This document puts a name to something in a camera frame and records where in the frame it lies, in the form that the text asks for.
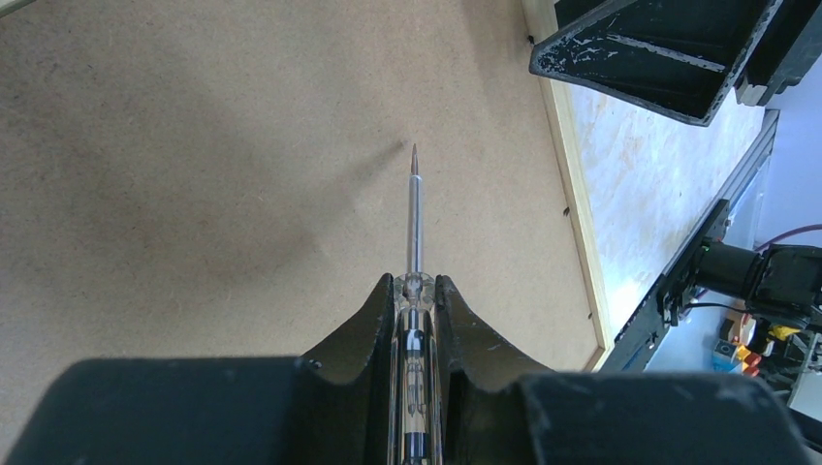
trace white marbled panel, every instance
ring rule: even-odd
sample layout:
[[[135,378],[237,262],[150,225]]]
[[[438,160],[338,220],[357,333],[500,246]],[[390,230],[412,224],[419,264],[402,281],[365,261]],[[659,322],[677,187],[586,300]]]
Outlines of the white marbled panel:
[[[729,95],[708,128],[571,86],[616,334],[756,138],[763,108]]]

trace white wall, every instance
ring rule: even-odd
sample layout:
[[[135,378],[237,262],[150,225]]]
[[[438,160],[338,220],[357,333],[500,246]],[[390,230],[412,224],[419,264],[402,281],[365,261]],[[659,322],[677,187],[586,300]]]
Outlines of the white wall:
[[[769,107],[781,113],[757,243],[822,223],[822,60],[799,85],[774,97]],[[822,247],[822,232],[798,235],[783,243]],[[822,376],[803,376],[797,390],[791,407],[822,421]]]

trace wooden edge strip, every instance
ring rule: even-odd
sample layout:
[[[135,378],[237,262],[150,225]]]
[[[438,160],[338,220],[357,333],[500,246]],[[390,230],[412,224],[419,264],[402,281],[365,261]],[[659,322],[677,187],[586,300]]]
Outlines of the wooden edge strip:
[[[536,43],[544,41],[557,31],[553,0],[522,0],[522,9],[525,13],[528,31]],[[565,198],[568,200],[568,206],[571,207],[574,238],[583,270],[596,341],[599,344],[599,348],[594,351],[585,365],[585,371],[594,371],[602,366],[614,348],[614,335],[608,325],[605,280],[596,249],[593,214],[585,183],[582,152],[577,139],[571,90],[565,82],[544,77],[538,78],[548,123],[551,127],[553,148],[556,152],[556,160],[559,162]]]

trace metal shaft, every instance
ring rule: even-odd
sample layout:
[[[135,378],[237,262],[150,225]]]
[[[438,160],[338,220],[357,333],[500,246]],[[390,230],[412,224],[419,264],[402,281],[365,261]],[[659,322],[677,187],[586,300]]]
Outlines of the metal shaft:
[[[417,144],[411,151],[411,177],[408,178],[407,272],[423,272],[423,179],[417,165]]]

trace screwdriver tip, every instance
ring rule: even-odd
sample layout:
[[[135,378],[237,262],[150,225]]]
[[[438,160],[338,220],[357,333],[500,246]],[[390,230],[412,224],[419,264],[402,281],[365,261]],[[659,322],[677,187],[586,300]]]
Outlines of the screwdriver tip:
[[[417,144],[415,143],[414,146],[411,148],[411,175],[416,176],[419,173],[420,170],[417,166]]]

